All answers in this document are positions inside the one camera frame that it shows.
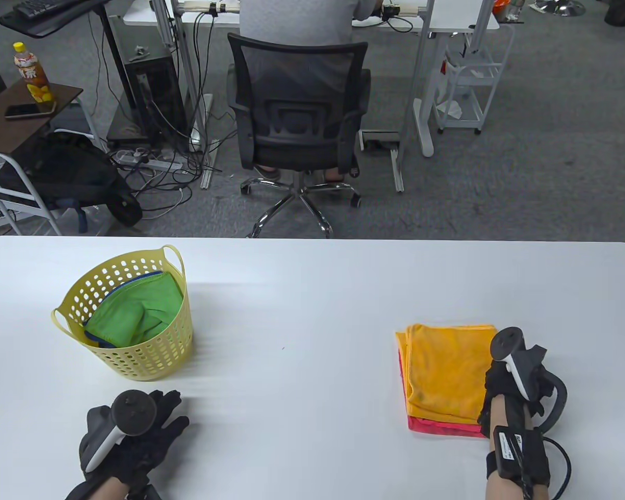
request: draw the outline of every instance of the plastic laundry basket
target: plastic laundry basket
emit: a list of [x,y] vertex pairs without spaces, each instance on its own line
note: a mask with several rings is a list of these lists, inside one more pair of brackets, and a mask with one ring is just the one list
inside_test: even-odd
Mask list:
[[[181,271],[165,257],[170,248],[181,262]],[[181,310],[165,331],[151,340],[123,348],[100,348],[84,333],[84,323],[102,300],[132,278],[154,271],[167,271],[176,280],[183,296]],[[56,313],[67,320],[69,329],[60,324]],[[179,251],[171,245],[158,250],[125,253],[107,260],[84,274],[67,292],[62,304],[51,313],[58,328],[88,348],[122,376],[132,380],[154,380],[176,371],[189,357],[192,344],[192,317],[185,281],[185,266]]]

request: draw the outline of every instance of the folded towel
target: folded towel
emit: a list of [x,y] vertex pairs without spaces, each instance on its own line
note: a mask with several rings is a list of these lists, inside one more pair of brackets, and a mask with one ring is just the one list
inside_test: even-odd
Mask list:
[[406,410],[410,417],[476,426],[491,366],[494,326],[427,327],[398,332]]
[[[398,365],[401,367],[401,382],[403,382],[403,395],[405,395],[405,379],[403,378],[403,363],[401,355],[398,355]],[[443,436],[464,436],[465,438],[483,438],[481,426],[479,424],[464,423],[446,423],[435,422],[427,419],[418,419],[417,417],[407,416],[407,426],[410,431],[425,434],[435,434]]]
[[86,336],[100,347],[129,347],[162,333],[182,305],[170,273],[139,276],[109,293],[86,322]]

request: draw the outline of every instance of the chair base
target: chair base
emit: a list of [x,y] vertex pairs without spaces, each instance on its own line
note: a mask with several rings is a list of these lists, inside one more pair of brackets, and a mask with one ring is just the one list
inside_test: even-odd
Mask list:
[[586,7],[576,0],[536,0],[534,6],[541,12],[563,17],[578,17],[586,14]]
[[306,186],[304,182],[303,172],[295,172],[294,173],[294,182],[292,184],[284,184],[276,181],[269,181],[267,179],[247,179],[243,181],[241,184],[241,194],[249,195],[251,191],[251,186],[253,185],[262,185],[273,188],[274,190],[279,191],[287,191],[287,196],[279,200],[275,205],[270,207],[270,209],[266,210],[264,214],[262,214],[259,219],[257,219],[255,226],[253,226],[253,230],[246,236],[246,238],[259,238],[259,234],[262,232],[262,229],[267,224],[267,222],[272,219],[274,215],[279,212],[282,207],[288,205],[295,199],[298,199],[305,205],[306,209],[315,217],[317,220],[317,224],[319,224],[320,229],[322,229],[322,233],[326,238],[333,238],[333,228],[329,221],[326,219],[324,214],[320,212],[320,210],[311,202],[308,195],[312,193],[322,193],[324,191],[352,191],[352,200],[350,200],[350,206],[353,208],[358,208],[361,203],[361,195],[349,184],[344,182],[327,182],[323,184],[316,184],[313,186]]

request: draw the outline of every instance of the smartphone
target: smartphone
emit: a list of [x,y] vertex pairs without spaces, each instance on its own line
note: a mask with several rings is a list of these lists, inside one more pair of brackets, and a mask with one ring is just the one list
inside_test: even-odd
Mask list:
[[7,107],[5,119],[20,120],[22,118],[41,118],[53,114],[56,110],[56,102],[51,109],[43,109],[38,103],[14,104]]

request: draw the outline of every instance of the basket handle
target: basket handle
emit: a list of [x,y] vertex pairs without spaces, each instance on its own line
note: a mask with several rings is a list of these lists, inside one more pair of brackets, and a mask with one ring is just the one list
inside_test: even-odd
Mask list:
[[164,245],[162,247],[162,252],[164,252],[165,248],[169,248],[173,253],[176,254],[176,257],[179,258],[179,264],[181,264],[181,274],[185,277],[185,264],[183,263],[183,258],[181,257],[181,252],[173,246],[173,245]]
[[70,332],[67,328],[63,327],[62,324],[60,324],[60,321],[58,321],[58,317],[56,316],[56,313],[62,314],[60,310],[58,309],[53,309],[51,311],[51,321],[53,321],[53,324],[55,324],[55,326],[60,328],[62,332],[66,333],[67,335],[71,336],[74,340],[76,340],[74,335],[72,335],[72,332]]

